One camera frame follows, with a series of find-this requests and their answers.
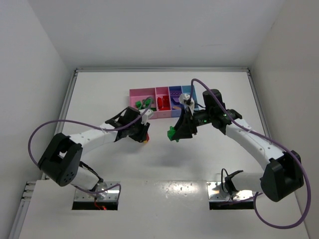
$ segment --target divided storage box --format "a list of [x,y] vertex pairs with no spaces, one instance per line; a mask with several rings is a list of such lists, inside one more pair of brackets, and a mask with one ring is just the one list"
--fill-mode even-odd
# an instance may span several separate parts
[[[137,109],[136,102],[143,102],[143,100],[151,96],[154,99],[151,107],[156,109],[151,119],[179,117],[184,106],[179,103],[178,98],[182,93],[190,94],[190,89],[190,86],[130,89],[130,106]],[[197,103],[195,89],[193,99]]]

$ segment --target wall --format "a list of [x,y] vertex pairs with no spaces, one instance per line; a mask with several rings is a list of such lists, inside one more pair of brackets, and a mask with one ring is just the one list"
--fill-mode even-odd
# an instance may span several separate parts
[[65,62],[244,66],[284,0],[29,0]]
[[[27,152],[28,137],[56,119],[71,72],[27,0],[0,0],[0,238],[7,238],[27,180],[40,177]],[[39,132],[32,151],[45,149],[54,126]]]
[[[310,178],[313,203],[306,226],[311,238],[319,233],[318,12],[318,0],[286,1],[252,68],[272,137],[301,155]],[[305,187],[296,195],[303,210]]]

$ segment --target metal base plate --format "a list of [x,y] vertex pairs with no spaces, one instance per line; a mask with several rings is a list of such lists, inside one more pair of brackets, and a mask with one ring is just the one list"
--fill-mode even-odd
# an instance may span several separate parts
[[[105,182],[108,187],[111,187],[117,183],[120,182]],[[107,202],[107,203],[114,203],[117,201],[117,198],[119,196],[119,188],[115,187],[108,191],[107,196],[103,200],[98,200],[98,202]],[[74,202],[94,202],[94,195],[89,195],[87,193],[84,193],[80,190],[75,190],[74,194]]]
[[209,202],[236,202],[251,198],[246,202],[253,201],[253,192],[250,190],[242,190],[233,195],[229,195],[221,189],[221,182],[207,182],[207,191]]

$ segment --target white table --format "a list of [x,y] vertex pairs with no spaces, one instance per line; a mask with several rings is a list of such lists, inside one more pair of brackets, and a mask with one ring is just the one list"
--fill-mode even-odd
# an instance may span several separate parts
[[[192,78],[199,78],[220,90],[227,108],[235,109],[255,130],[263,132],[247,73],[226,71],[80,72],[67,102],[66,118],[99,125],[127,106],[129,89],[189,85]],[[201,104],[204,89],[200,85],[195,88]],[[166,132],[176,121],[151,120],[151,140],[146,145],[127,138],[82,157],[106,181],[121,181],[118,211],[73,211],[72,186],[60,188],[51,180],[40,180],[20,239],[308,238],[304,224],[276,230],[259,221],[253,210],[210,211],[206,181],[218,180],[221,168],[228,172],[261,172],[261,168],[211,125],[199,127],[193,139],[170,142]],[[66,123],[63,133],[84,130]],[[265,219],[275,224],[291,224],[301,216],[294,194],[279,203],[262,196],[257,204]]]

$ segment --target robotic arm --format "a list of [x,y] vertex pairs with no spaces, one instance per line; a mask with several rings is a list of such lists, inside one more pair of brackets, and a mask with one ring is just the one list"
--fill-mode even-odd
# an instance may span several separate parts
[[152,110],[147,110],[141,119],[125,129],[110,132],[103,130],[121,128],[135,120],[143,111],[145,110],[139,111],[127,107],[101,124],[101,130],[91,129],[69,136],[62,133],[56,134],[39,160],[38,168],[61,187],[72,184],[92,192],[99,191],[105,187],[103,179],[81,161],[81,156],[96,147],[116,142],[127,136],[137,142],[147,142],[150,126],[148,119],[154,114]]
[[[212,92],[225,107],[221,93],[218,90],[212,90]],[[186,107],[182,110],[176,125],[171,126],[167,132],[171,141],[178,142],[183,138],[192,138],[192,135],[197,133],[198,126],[211,123],[214,128],[238,142],[264,170],[263,174],[238,170],[228,175],[224,186],[230,195],[241,190],[251,190],[263,192],[269,199],[278,202],[303,186],[303,174],[288,153],[233,124],[208,91],[203,92],[204,110],[194,111],[194,100],[190,101],[189,97],[188,94],[182,94],[179,97],[180,103]],[[227,110],[227,112],[238,124],[251,129],[238,112],[235,110]],[[292,151],[292,153],[301,161],[296,152]]]

